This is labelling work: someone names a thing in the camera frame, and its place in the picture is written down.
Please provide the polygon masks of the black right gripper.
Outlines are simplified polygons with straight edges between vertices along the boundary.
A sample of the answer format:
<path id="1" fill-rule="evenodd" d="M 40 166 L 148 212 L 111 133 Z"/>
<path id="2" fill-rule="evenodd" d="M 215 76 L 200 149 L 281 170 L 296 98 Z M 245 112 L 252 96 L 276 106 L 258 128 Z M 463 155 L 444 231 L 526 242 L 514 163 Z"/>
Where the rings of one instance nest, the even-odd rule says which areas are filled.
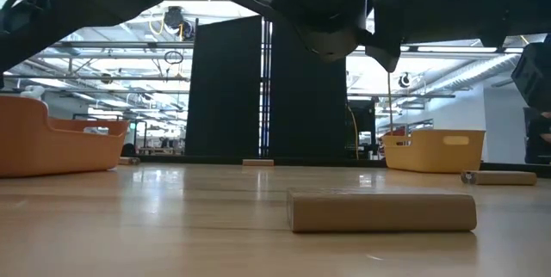
<path id="1" fill-rule="evenodd" d="M 511 79 L 529 107 L 551 112 L 551 34 L 523 49 Z"/>

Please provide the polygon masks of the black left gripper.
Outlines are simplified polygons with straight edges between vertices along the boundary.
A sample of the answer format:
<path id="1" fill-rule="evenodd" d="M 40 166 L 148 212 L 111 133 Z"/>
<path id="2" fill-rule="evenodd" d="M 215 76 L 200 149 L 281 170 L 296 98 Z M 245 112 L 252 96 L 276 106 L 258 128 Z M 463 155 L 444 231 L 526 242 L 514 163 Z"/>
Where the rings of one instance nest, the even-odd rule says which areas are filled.
<path id="1" fill-rule="evenodd" d="M 551 0 L 370 0 L 375 31 L 365 53 L 395 70 L 401 48 L 478 39 L 500 47 L 509 36 L 551 33 Z"/>

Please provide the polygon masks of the yellow plastic bin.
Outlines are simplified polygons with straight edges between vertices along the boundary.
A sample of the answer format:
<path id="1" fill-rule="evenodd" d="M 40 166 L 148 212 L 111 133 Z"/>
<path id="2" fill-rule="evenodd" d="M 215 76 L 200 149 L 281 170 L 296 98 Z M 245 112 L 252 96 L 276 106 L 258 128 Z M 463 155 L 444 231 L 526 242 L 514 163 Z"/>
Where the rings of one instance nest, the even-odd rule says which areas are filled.
<path id="1" fill-rule="evenodd" d="M 480 168 L 485 135 L 481 130 L 417 130 L 383 136 L 382 142 L 389 169 L 458 174 Z"/>

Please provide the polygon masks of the black folding partition screen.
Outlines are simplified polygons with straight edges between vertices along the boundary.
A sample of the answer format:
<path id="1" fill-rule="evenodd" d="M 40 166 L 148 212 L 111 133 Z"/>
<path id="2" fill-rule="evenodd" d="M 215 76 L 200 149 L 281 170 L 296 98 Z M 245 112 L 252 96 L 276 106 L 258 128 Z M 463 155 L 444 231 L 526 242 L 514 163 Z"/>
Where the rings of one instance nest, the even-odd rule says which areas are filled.
<path id="1" fill-rule="evenodd" d="M 201 25 L 190 79 L 185 152 L 193 157 L 345 156 L 346 62 L 326 63 L 259 16 Z"/>

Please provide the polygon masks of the black ceiling-hung device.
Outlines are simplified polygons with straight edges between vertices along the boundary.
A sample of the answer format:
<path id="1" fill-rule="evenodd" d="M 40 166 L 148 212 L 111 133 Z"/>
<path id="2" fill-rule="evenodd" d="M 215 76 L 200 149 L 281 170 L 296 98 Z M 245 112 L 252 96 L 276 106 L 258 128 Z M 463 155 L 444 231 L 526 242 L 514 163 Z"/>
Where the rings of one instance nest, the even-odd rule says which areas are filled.
<path id="1" fill-rule="evenodd" d="M 163 24 L 164 29 L 174 34 L 180 41 L 195 38 L 195 23 L 183 17 L 183 9 L 179 6 L 170 6 L 164 12 Z"/>

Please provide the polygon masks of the orange plastic bin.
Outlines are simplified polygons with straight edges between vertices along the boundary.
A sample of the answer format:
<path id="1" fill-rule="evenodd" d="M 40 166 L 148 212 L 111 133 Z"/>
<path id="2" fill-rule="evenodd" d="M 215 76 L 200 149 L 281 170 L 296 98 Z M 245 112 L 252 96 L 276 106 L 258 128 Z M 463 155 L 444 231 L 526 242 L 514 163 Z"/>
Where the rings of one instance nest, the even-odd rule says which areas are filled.
<path id="1" fill-rule="evenodd" d="M 117 166 L 127 120 L 61 120 L 44 102 L 0 96 L 0 178 L 104 171 Z"/>

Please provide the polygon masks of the white humanoid robot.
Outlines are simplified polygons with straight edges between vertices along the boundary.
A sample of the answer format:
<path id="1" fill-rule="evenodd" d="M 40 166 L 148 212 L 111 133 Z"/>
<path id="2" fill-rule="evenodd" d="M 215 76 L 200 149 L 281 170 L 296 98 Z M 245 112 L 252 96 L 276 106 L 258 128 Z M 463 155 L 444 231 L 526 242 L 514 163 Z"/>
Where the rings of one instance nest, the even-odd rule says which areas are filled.
<path id="1" fill-rule="evenodd" d="M 46 93 L 46 89 L 39 85 L 29 85 L 19 94 L 20 97 L 33 99 L 39 102 L 43 101 L 43 95 Z"/>

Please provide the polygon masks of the black aluminium table frame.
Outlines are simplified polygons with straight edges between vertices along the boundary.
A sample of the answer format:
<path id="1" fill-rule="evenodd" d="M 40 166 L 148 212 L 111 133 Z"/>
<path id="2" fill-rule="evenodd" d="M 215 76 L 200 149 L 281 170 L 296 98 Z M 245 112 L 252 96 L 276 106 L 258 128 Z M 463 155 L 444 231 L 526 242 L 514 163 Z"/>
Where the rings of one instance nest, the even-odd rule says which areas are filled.
<path id="1" fill-rule="evenodd" d="M 138 156 L 142 163 L 190 163 L 190 164 L 224 164 L 241 165 L 238 157 L 190 157 L 190 156 Z M 348 167 L 348 168 L 386 168 L 383 160 L 367 159 L 324 159 L 324 158 L 275 158 L 275 166 L 305 166 L 305 167 Z M 524 171 L 536 173 L 538 178 L 551 179 L 551 165 L 515 164 L 515 163 L 484 163 L 481 170 L 492 171 Z"/>

